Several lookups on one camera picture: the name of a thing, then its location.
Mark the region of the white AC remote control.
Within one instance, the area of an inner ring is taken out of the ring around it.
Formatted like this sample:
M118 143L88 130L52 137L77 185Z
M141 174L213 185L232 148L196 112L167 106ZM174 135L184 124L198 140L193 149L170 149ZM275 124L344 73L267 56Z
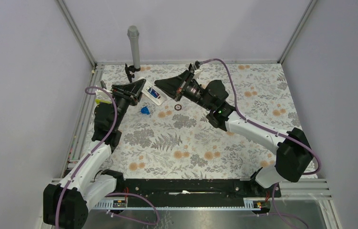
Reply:
M152 81L146 80L144 77L140 77L136 82L143 82L142 94L148 97L156 105L162 105L166 100L166 94L155 86Z

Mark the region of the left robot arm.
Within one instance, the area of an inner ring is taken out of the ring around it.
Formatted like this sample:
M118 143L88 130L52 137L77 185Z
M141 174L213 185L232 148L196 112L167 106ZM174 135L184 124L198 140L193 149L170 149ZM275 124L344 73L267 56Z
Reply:
M87 87L86 93L102 92L109 102L99 102L94 109L92 142L77 165L58 183L49 184L43 192L43 222L62 229L81 229L93 209L107 194L124 192L121 172L105 170L93 181L100 166L119 144L119 126L129 106L136 106L142 97L145 79L129 84L113 85L110 91Z

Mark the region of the light blue battery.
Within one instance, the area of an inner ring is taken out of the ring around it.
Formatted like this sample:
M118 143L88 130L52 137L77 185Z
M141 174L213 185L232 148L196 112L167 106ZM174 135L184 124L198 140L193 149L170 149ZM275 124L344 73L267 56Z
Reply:
M148 92L150 93L151 96L153 96L156 99L160 98L160 94L153 88L149 88Z

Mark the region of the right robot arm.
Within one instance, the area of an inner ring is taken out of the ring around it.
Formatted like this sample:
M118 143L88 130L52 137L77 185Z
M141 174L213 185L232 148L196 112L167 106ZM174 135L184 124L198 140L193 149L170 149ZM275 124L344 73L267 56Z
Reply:
M256 171L251 177L250 190L258 197L275 183L298 182L314 158L302 130L279 130L241 117L236 107L226 101L229 94L221 80L212 80L203 88L194 74L186 70L178 76L156 80L154 85L176 101L185 97L208 110L206 118L214 128L245 136L276 155L274 165Z

